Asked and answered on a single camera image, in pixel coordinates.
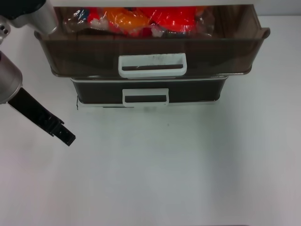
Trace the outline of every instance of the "white table surface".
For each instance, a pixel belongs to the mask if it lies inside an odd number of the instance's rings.
[[[301,225],[301,16],[271,28],[250,74],[214,105],[76,109],[30,28],[2,51],[77,139],[0,106],[1,226]]]

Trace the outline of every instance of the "plastic bag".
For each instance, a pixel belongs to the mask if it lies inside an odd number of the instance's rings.
[[[211,36],[214,16],[210,7],[73,8],[63,25],[67,32],[90,28],[132,37]]]

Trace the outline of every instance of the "closed drawer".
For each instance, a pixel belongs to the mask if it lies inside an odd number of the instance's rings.
[[[135,106],[136,104],[149,106],[152,102],[158,105],[168,105],[169,103],[215,101],[219,99],[225,81],[226,78],[161,81],[72,79],[80,102],[102,106]]]
[[[62,18],[65,8],[55,10]],[[52,72],[61,77],[122,79],[120,56],[180,53],[185,54],[187,64],[180,76],[186,79],[248,73],[269,29],[261,28],[253,5],[214,6],[213,14],[215,29],[210,38],[130,38],[92,31],[67,34],[62,27],[49,36],[35,36]]]

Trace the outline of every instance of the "drawer handle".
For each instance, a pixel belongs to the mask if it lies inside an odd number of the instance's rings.
[[[185,53],[119,56],[119,75],[127,79],[183,76]]]
[[[122,103],[125,107],[167,106],[168,89],[123,89]]]

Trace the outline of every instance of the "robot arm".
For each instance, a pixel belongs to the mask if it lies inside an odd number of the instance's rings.
[[[14,27],[26,24],[42,34],[57,28],[55,12],[47,0],[9,0],[0,8],[0,44]],[[63,126],[63,121],[50,113],[22,88],[21,71],[0,51],[0,104],[8,103],[26,118],[52,136],[70,146],[75,136]]]

